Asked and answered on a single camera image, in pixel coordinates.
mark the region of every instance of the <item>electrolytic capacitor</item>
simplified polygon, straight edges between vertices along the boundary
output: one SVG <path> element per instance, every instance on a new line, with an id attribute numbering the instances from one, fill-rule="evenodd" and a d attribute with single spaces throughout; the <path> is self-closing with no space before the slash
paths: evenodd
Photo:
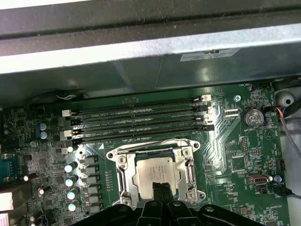
<path id="1" fill-rule="evenodd" d="M 47 138 L 49 138 L 50 136 L 51 136 L 51 134 L 48 133 L 48 132 L 44 132 L 44 131 L 40 132 L 40 138 L 41 138 L 42 140 L 47 139 Z"/>
<path id="2" fill-rule="evenodd" d="M 35 179 L 37 177 L 36 173 L 30 173 L 24 176 L 24 181 L 31 181 L 32 179 Z"/>
<path id="3" fill-rule="evenodd" d="M 77 180 L 78 180 L 78 178 L 76 176 L 71 176 L 66 180 L 65 184 L 66 184 L 66 186 L 71 187 L 72 185 L 74 185 L 76 183 Z"/>
<path id="4" fill-rule="evenodd" d="M 51 186 L 47 185 L 45 187 L 40 187 L 38 192 L 40 195 L 44 195 L 47 191 L 51 190 Z"/>
<path id="5" fill-rule="evenodd" d="M 73 200 L 78 193 L 79 191 L 76 188 L 73 188 L 67 193 L 67 198 Z"/>
<path id="6" fill-rule="evenodd" d="M 65 166 L 65 171 L 67 173 L 70 173 L 72 170 L 74 170 L 77 167 L 77 163 L 76 162 L 70 162 Z"/>
<path id="7" fill-rule="evenodd" d="M 45 130 L 47 130 L 49 128 L 49 126 L 47 126 L 45 123 L 40 123 L 39 124 L 39 129 L 41 130 L 41 131 L 45 131 Z"/>
<path id="8" fill-rule="evenodd" d="M 43 214 L 43 211 L 39 210 L 37 212 L 35 212 L 34 214 L 32 214 L 30 217 L 29 217 L 29 220 L 31 222 L 33 221 L 36 221 L 37 219 L 39 219 L 39 217 Z"/>
<path id="9" fill-rule="evenodd" d="M 73 211 L 76 210 L 76 208 L 77 208 L 78 206 L 79 206 L 79 201 L 73 200 L 73 201 L 69 204 L 68 210 L 73 212 Z"/>

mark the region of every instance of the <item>sticker label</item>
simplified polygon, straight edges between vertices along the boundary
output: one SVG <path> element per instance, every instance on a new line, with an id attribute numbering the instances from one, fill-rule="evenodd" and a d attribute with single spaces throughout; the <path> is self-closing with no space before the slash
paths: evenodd
<path id="1" fill-rule="evenodd" d="M 234 54 L 236 54 L 239 50 L 240 50 L 239 48 L 232 48 L 232 49 L 203 51 L 198 53 L 187 53 L 182 55 L 180 61 L 205 60 L 205 59 L 213 59 L 213 58 L 221 58 L 221 57 L 231 57 Z"/>

